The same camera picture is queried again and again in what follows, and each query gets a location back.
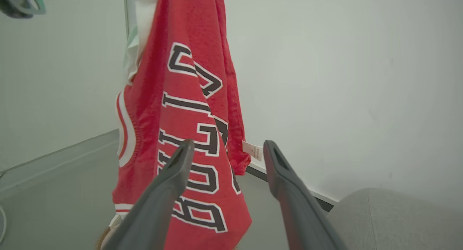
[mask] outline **white tag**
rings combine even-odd
[[[263,150],[261,146],[252,145],[246,141],[243,141],[243,152],[253,156],[258,161],[262,161]]]

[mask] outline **jersey lettering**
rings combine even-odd
[[[203,95],[206,98],[211,97],[215,94],[220,88],[222,88],[223,83],[222,79],[214,75],[213,73],[209,72],[207,69],[202,67],[200,64],[195,62],[195,69],[196,73],[202,77],[204,80],[207,81],[207,84],[201,85],[201,89],[203,90]]]
[[[170,157],[163,151],[158,150],[157,161],[161,164],[161,166],[157,166],[158,175],[169,159]],[[190,173],[205,176],[205,181],[188,179],[187,189],[207,194],[215,194],[218,191],[218,172],[214,166],[192,163]]]
[[[222,136],[222,141],[224,142],[224,146],[227,146],[228,141],[228,123],[217,116],[214,115],[215,125],[217,125],[217,130]]]
[[[167,68],[171,72],[197,77],[195,67],[190,64],[180,62],[180,59],[182,59],[183,56],[192,59],[190,48],[184,44],[174,42],[174,44],[172,44],[172,49],[170,50],[170,57]]]
[[[164,92],[162,95],[162,106],[167,107],[167,105],[179,109],[205,113],[207,116],[212,117],[211,109],[207,103],[170,96],[167,92]]]
[[[214,229],[216,233],[228,231],[222,209],[217,204],[188,199],[183,196],[179,197],[179,199],[175,201],[175,204],[176,206],[174,207],[172,216],[180,221],[208,229]],[[209,218],[204,219],[203,217],[197,217],[195,212],[207,213],[209,214]]]
[[[207,141],[195,141],[195,151],[204,152],[206,156],[218,157],[220,146],[218,144],[218,131],[215,125],[198,123],[196,131],[205,134],[207,136]],[[169,143],[178,147],[182,141],[184,141],[184,139],[167,134],[164,130],[159,129],[159,142],[161,144]]]
[[[241,189],[240,189],[240,187],[238,185],[238,181],[236,180],[235,171],[233,170],[231,165],[230,165],[230,169],[231,169],[231,181],[232,181],[231,186],[235,190],[236,195],[240,195],[241,194]]]

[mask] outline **gray cushion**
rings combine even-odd
[[[350,250],[463,249],[461,212],[387,189],[354,192],[327,217]]]

